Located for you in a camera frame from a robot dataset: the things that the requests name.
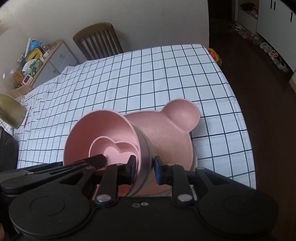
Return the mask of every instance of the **table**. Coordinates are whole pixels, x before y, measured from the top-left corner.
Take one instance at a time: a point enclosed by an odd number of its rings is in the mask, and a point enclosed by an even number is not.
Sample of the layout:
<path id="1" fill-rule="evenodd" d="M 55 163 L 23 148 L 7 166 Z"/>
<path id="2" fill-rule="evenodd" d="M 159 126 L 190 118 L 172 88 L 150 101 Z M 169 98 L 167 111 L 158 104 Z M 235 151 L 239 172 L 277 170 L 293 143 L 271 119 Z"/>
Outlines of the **table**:
<path id="1" fill-rule="evenodd" d="M 191 132 L 198 166 L 255 188 L 252 148 L 241 109 L 220 68 L 199 44 L 86 61 L 34 89 L 24 98 L 24 106 L 31 107 L 27 125 L 13 134 L 20 146 L 17 167 L 62 161 L 70 130 L 92 110 L 123 114 L 159 110 L 176 98 L 192 101 L 201 112 Z"/>

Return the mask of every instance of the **chair backrest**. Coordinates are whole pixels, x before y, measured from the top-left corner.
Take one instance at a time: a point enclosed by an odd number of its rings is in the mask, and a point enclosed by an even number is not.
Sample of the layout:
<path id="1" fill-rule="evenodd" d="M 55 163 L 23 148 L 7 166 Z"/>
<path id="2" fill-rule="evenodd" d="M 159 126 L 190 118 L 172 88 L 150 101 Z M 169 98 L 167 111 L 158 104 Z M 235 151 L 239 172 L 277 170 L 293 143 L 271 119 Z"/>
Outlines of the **chair backrest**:
<path id="1" fill-rule="evenodd" d="M 73 40 L 87 60 L 123 53 L 114 27 L 110 23 L 90 25 L 76 33 Z"/>

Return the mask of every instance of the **metal rivet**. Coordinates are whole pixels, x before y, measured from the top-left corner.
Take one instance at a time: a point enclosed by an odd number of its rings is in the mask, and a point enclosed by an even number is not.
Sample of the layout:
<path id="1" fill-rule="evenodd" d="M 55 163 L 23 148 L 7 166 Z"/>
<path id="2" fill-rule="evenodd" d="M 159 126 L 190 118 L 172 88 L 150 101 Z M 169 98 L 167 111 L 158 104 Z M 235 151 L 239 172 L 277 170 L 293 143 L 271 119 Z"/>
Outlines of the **metal rivet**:
<path id="1" fill-rule="evenodd" d="M 111 197 L 107 194 L 101 194 L 99 196 L 96 197 L 96 200 L 98 202 L 108 202 L 111 200 Z"/>
<path id="2" fill-rule="evenodd" d="M 142 206 L 148 206 L 149 203 L 147 203 L 147 202 L 141 202 L 141 205 L 142 205 Z"/>
<path id="3" fill-rule="evenodd" d="M 138 208 L 138 207 L 140 207 L 140 204 L 139 203 L 133 203 L 132 207 Z"/>
<path id="4" fill-rule="evenodd" d="M 181 201 L 181 202 L 189 202 L 192 200 L 192 196 L 189 195 L 189 194 L 180 194 L 178 196 L 178 200 Z"/>

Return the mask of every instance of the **clutter on shelf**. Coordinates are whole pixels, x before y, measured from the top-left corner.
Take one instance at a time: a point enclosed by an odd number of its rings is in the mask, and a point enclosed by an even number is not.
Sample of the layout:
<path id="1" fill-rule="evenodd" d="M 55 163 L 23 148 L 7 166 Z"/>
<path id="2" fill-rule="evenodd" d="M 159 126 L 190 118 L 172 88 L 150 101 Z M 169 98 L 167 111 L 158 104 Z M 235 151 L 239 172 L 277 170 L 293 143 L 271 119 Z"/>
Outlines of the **clutter on shelf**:
<path id="1" fill-rule="evenodd" d="M 31 41 L 28 39 L 27 48 L 18 58 L 20 67 L 15 70 L 13 69 L 10 74 L 15 81 L 14 88 L 18 89 L 23 85 L 29 85 L 42 66 L 44 59 L 49 55 L 49 51 L 52 48 L 50 44 L 44 41 Z"/>
<path id="2" fill-rule="evenodd" d="M 247 11 L 248 13 L 252 14 L 254 17 L 258 17 L 258 8 L 255 6 L 254 3 L 243 3 L 241 4 L 241 7 L 244 11 Z"/>

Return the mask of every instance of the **blue container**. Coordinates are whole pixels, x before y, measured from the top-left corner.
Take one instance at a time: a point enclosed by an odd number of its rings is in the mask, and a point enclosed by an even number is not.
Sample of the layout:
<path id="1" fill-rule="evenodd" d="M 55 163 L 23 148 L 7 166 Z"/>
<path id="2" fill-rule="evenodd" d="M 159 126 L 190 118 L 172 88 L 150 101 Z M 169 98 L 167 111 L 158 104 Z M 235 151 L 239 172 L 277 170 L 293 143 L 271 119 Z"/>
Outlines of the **blue container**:
<path id="1" fill-rule="evenodd" d="M 41 49 L 39 42 L 37 40 L 33 40 L 30 44 L 30 51 L 31 52 L 34 48 L 39 48 Z"/>

